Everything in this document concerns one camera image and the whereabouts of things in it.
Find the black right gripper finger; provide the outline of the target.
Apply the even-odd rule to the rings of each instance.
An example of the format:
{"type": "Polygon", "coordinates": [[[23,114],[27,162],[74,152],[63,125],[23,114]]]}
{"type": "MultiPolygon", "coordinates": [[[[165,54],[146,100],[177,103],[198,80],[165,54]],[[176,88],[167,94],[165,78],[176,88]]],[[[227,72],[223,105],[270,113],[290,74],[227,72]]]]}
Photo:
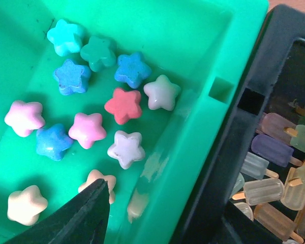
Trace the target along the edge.
{"type": "Polygon", "coordinates": [[[52,215],[6,243],[104,243],[108,218],[108,184],[97,179],[52,215]]]}

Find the blue star candy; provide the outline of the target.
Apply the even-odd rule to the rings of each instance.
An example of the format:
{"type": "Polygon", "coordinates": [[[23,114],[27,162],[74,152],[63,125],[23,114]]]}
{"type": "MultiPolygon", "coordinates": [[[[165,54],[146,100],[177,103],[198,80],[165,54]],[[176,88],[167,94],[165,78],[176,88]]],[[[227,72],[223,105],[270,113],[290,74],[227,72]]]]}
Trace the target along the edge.
{"type": "Polygon", "coordinates": [[[64,96],[87,92],[91,75],[92,71],[88,66],[79,65],[71,59],[65,60],[63,65],[53,72],[59,92],[64,96]]]}
{"type": "Polygon", "coordinates": [[[54,124],[49,128],[37,130],[36,153],[54,161],[60,161],[73,142],[74,140],[66,133],[63,124],[54,124]]]}
{"type": "Polygon", "coordinates": [[[121,83],[126,83],[130,88],[137,89],[147,79],[152,69],[144,61],[141,52],[134,52],[131,55],[122,54],[117,58],[118,68],[114,74],[114,79],[121,83]]]}

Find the pink star candy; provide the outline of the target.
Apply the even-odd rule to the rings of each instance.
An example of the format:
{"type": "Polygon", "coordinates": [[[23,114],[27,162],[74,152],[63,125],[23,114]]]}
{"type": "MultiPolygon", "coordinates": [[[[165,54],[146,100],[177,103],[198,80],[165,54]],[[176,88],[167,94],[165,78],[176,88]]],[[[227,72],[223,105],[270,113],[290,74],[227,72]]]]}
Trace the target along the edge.
{"type": "Polygon", "coordinates": [[[69,137],[77,140],[84,149],[89,149],[96,141],[105,139],[106,130],[102,126],[103,117],[100,113],[77,113],[68,131],[69,137]]]}
{"type": "Polygon", "coordinates": [[[4,122],[20,137],[29,136],[34,130],[45,126],[40,102],[16,100],[12,103],[4,122]]]}

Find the green plastic bin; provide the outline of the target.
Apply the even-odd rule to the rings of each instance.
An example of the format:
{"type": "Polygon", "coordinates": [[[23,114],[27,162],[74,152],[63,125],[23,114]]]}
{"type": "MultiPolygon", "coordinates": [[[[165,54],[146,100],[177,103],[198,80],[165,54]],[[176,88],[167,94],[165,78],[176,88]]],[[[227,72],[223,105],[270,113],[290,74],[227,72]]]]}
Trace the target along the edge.
{"type": "Polygon", "coordinates": [[[230,107],[268,1],[0,1],[0,243],[26,227],[7,218],[8,197],[37,185],[48,200],[43,221],[76,196],[89,172],[116,177],[106,243],[168,243],[230,107]],[[117,87],[116,67],[93,73],[88,91],[64,96],[53,72],[65,61],[47,32],[64,19],[116,42],[116,54],[141,52],[149,81],[166,75],[181,88],[173,111],[150,110],[118,125],[104,104],[117,87]],[[46,127],[69,129],[79,113],[100,113],[107,137],[78,142],[54,161],[36,153],[4,122],[16,100],[43,105],[46,127]],[[116,131],[139,132],[145,158],[122,169],[108,156],[116,131]]]}

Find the black plastic bin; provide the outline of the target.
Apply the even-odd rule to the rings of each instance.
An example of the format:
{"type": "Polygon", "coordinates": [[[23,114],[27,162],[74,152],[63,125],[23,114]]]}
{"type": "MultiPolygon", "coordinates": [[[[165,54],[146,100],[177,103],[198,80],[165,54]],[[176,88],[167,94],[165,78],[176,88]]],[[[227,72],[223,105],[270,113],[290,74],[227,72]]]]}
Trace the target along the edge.
{"type": "Polygon", "coordinates": [[[273,97],[305,105],[305,13],[283,4],[265,18],[171,243],[280,243],[229,202],[258,122],[273,97]]]}

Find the peach star candy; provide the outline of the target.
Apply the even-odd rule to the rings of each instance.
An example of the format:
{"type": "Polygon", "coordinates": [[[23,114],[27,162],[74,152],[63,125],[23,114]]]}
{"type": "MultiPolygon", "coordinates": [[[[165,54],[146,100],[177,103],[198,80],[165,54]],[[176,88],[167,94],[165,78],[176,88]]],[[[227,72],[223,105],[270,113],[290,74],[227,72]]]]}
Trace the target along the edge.
{"type": "Polygon", "coordinates": [[[91,185],[95,180],[103,179],[107,182],[108,192],[109,192],[109,203],[113,204],[115,202],[115,192],[114,187],[116,185],[116,177],[113,175],[104,175],[99,170],[93,169],[87,176],[86,182],[78,187],[78,193],[82,192],[85,188],[91,185]]]}
{"type": "Polygon", "coordinates": [[[15,191],[8,197],[7,218],[25,226],[34,225],[48,206],[37,185],[15,191]]]}

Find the lilac star candy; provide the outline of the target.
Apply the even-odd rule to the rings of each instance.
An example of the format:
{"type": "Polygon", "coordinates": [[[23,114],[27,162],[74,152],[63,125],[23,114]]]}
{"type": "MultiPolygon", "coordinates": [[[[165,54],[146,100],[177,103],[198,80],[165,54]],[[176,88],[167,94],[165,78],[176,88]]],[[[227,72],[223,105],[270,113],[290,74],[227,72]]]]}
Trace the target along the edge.
{"type": "Polygon", "coordinates": [[[114,143],[108,148],[109,157],[118,160],[122,169],[126,170],[134,162],[145,158],[145,150],[141,146],[142,135],[139,132],[126,133],[116,131],[114,134],[114,143]]]}

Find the red star candy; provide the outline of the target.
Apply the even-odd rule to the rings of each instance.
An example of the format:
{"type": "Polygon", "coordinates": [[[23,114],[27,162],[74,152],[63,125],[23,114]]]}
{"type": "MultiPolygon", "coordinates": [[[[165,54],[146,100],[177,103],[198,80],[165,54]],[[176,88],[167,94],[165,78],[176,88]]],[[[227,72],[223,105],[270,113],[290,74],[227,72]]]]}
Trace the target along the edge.
{"type": "Polygon", "coordinates": [[[142,115],[140,107],[141,93],[138,90],[125,91],[117,87],[113,96],[108,100],[104,108],[114,116],[114,120],[119,125],[124,125],[131,119],[137,119],[142,115]]]}

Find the white star candy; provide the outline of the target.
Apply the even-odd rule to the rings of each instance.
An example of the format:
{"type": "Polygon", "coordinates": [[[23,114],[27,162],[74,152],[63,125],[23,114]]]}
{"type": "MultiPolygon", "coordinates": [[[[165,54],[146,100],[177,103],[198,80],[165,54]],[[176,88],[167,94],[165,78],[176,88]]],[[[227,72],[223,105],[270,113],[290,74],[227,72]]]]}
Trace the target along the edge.
{"type": "Polygon", "coordinates": [[[160,75],[155,81],[145,84],[143,90],[148,96],[150,110],[163,108],[167,111],[172,111],[181,88],[172,83],[166,75],[160,75]]]}

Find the green star candy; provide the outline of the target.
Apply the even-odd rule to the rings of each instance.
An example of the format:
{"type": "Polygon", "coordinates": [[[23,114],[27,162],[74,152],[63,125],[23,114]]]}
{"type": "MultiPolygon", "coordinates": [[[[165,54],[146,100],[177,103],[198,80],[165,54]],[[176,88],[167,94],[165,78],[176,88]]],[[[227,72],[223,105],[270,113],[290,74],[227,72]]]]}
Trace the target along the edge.
{"type": "Polygon", "coordinates": [[[116,43],[110,38],[91,36],[88,43],[80,51],[80,56],[87,61],[93,72],[116,64],[116,43]]]}

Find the cyan star candy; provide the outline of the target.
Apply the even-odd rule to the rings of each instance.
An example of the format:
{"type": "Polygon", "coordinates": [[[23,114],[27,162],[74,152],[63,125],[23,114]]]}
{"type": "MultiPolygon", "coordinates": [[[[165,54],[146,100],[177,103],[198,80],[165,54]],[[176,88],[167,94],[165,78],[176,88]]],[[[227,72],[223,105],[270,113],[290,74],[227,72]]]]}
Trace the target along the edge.
{"type": "Polygon", "coordinates": [[[85,28],[79,24],[68,23],[60,19],[47,33],[47,39],[53,44],[58,56],[79,53],[83,46],[85,28]]]}

